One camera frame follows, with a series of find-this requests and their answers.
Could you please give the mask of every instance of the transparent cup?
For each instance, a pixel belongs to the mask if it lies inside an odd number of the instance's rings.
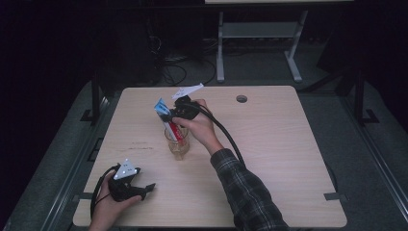
[[[189,129],[180,128],[180,131],[183,138],[179,141],[174,141],[167,129],[165,130],[168,147],[170,148],[171,153],[174,155],[174,158],[177,161],[183,161],[184,156],[190,149]]]

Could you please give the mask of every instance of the dark background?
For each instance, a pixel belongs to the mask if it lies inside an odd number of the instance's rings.
[[[407,10],[406,3],[381,1],[356,1],[339,15],[315,9],[302,39],[325,41],[333,33],[319,67],[360,69],[408,131]],[[150,53],[149,30],[167,48],[195,57],[202,55],[201,39],[217,34],[209,26],[217,24],[217,13],[116,11],[95,0],[6,0],[0,15],[0,227],[85,83],[97,75],[106,94],[123,79],[131,79],[130,87],[154,86],[160,60]]]

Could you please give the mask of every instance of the person's left hand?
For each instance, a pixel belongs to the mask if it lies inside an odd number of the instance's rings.
[[[121,202],[114,201],[108,187],[108,181],[114,174],[114,171],[110,172],[102,182],[89,230],[108,230],[124,210],[141,201],[140,195],[135,195]]]

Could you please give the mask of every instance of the person's right hand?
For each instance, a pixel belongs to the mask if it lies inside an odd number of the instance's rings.
[[[197,99],[194,101],[207,108],[204,99]],[[172,121],[189,129],[192,135],[207,148],[210,155],[213,155],[223,148],[216,136],[213,122],[206,115],[199,113],[193,120],[174,117]]]

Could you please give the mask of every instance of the forearm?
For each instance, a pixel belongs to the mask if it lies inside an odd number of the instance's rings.
[[[227,195],[237,228],[289,230],[264,183],[229,149],[219,150],[211,162]]]

